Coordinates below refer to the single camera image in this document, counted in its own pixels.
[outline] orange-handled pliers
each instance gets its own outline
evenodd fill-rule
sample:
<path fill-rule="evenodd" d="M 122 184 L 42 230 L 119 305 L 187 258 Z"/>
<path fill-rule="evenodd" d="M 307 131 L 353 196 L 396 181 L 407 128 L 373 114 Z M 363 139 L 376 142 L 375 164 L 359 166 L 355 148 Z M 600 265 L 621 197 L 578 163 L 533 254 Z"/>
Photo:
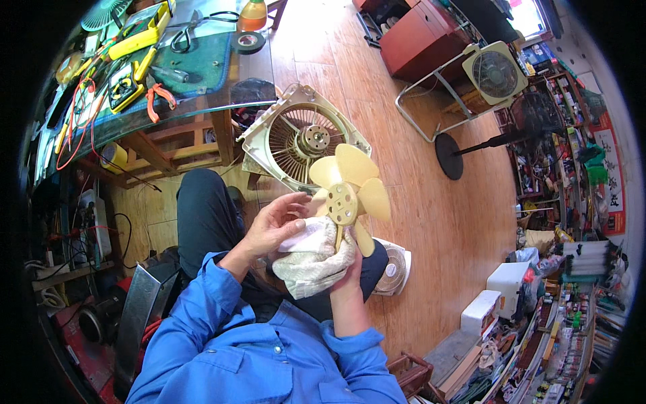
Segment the orange-handled pliers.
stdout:
<path fill-rule="evenodd" d="M 152 109 L 152 104 L 155 101 L 155 94 L 159 94 L 168 101 L 168 106 L 170 109 L 175 109 L 177 107 L 177 101 L 175 97 L 171 94 L 170 91 L 162 88 L 162 85 L 155 82 L 155 79 L 150 75 L 146 75 L 146 87 L 148 87 L 148 92 L 146 93 L 146 99 L 148 100 L 148 116 L 151 118 L 153 123 L 158 123 L 160 121 L 160 116 L 157 115 L 154 109 Z"/>

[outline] yellow tape roll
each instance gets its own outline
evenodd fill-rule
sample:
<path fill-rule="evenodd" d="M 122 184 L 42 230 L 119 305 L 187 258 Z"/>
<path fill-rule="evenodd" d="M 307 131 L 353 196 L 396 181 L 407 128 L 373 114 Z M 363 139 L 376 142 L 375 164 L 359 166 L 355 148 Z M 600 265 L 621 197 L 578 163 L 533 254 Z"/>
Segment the yellow tape roll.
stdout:
<path fill-rule="evenodd" d="M 125 167 L 125 164 L 128 162 L 128 152 L 115 142 L 110 142 L 105 145 L 101 151 L 101 155 L 105 157 L 105 160 L 108 160 L 119 167 Z M 121 174 L 123 172 L 123 170 L 108 164 L 105 160 L 101 159 L 101 166 L 103 168 L 108 171 L 112 171 L 115 174 Z"/>

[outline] white box fan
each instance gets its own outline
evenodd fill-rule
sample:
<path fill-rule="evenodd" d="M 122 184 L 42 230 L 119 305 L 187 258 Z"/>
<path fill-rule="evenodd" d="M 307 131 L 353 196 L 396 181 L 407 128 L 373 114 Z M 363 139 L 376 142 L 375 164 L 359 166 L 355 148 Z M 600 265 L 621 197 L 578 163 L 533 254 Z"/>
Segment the white box fan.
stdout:
<path fill-rule="evenodd" d="M 494 42 L 484 48 L 472 43 L 463 54 L 471 52 L 474 54 L 462 62 L 462 68 L 489 105 L 511 104 L 512 96 L 527 87 L 527 78 L 504 42 Z"/>
<path fill-rule="evenodd" d="M 373 237 L 373 239 L 379 241 L 386 248 L 388 264 L 372 293 L 382 296 L 398 295 L 408 281 L 412 254 L 405 248 L 390 241 L 378 239 L 377 237 Z"/>
<path fill-rule="evenodd" d="M 319 158 L 347 143 L 366 153 L 370 144 L 341 112 L 309 85 L 293 84 L 236 139 L 269 174 L 293 191 L 320 188 L 309 177 Z"/>
<path fill-rule="evenodd" d="M 468 56 L 468 58 L 462 62 L 464 72 L 469 79 L 471 79 L 471 82 L 474 84 L 485 102 L 492 106 L 486 111 L 481 111 L 479 113 L 470 111 L 451 84 L 442 77 L 442 71 L 444 68 L 465 56 Z M 435 132 L 433 133 L 433 137 L 429 138 L 422 128 L 415 123 L 415 120 L 404 110 L 401 105 L 401 101 L 405 99 L 404 95 L 406 93 L 410 92 L 431 76 L 435 76 L 435 79 L 446 87 L 448 92 L 453 96 L 462 109 L 466 119 L 442 129 L 440 128 L 441 123 L 438 123 L 435 128 Z M 395 98 L 395 106 L 404 118 L 413 125 L 415 130 L 422 135 L 424 140 L 429 143 L 433 143 L 435 138 L 441 133 L 448 132 L 465 122 L 469 122 L 479 116 L 488 114 L 494 109 L 509 107 L 514 101 L 514 96 L 520 93 L 528 86 L 528 84 L 529 82 L 527 82 L 525 74 L 514 60 L 514 57 L 504 42 L 494 42 L 483 48 L 472 43 L 464 48 L 462 53 L 456 55 L 456 57 L 447 61 L 445 64 L 437 67 L 435 70 L 425 75 L 425 77 L 418 80 L 417 83 L 408 85 L 406 88 L 401 90 L 399 95 Z"/>

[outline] white cloth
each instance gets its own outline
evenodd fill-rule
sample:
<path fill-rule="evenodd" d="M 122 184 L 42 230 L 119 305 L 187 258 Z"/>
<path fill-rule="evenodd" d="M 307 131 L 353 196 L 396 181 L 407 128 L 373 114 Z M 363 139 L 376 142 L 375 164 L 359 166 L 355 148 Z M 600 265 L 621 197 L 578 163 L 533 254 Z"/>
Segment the white cloth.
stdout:
<path fill-rule="evenodd" d="M 327 216 L 305 219 L 304 231 L 285 240 L 279 252 L 287 253 L 272 264 L 277 277 L 294 299 L 322 292 L 346 274 L 354 262 L 356 244 L 344 228 L 339 252 L 335 253 L 337 225 Z"/>

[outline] poster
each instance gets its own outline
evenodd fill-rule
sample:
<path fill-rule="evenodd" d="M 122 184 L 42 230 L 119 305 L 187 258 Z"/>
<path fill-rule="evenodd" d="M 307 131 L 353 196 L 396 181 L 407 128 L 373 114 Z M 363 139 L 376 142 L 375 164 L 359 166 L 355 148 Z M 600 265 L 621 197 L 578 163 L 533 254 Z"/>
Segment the poster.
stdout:
<path fill-rule="evenodd" d="M 626 210 L 624 206 L 623 173 L 619 156 L 617 139 L 612 129 L 608 112 L 599 119 L 599 126 L 591 125 L 590 132 L 598 146 L 606 152 L 603 166 L 608 171 L 608 184 L 599 186 L 608 203 L 608 223 L 603 227 L 603 235 L 619 235 L 626 232 Z"/>

